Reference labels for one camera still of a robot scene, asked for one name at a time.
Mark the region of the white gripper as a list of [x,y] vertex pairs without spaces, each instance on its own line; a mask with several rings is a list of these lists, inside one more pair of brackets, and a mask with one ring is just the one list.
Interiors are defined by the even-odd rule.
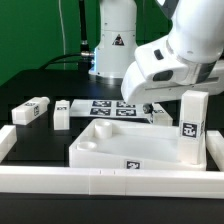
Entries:
[[214,67],[188,62],[174,54],[167,37],[135,50],[135,61],[128,67],[121,93],[129,104],[144,104],[143,112],[153,122],[153,105],[146,103],[180,99],[187,90],[217,95],[224,91],[224,59]]

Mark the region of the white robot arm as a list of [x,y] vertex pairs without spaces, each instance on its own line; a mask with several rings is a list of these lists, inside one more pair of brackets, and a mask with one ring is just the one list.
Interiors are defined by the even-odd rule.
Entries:
[[172,21],[169,34],[136,44],[134,0],[99,0],[101,38],[92,80],[121,85],[127,103],[145,113],[187,90],[224,91],[224,0],[155,0]]

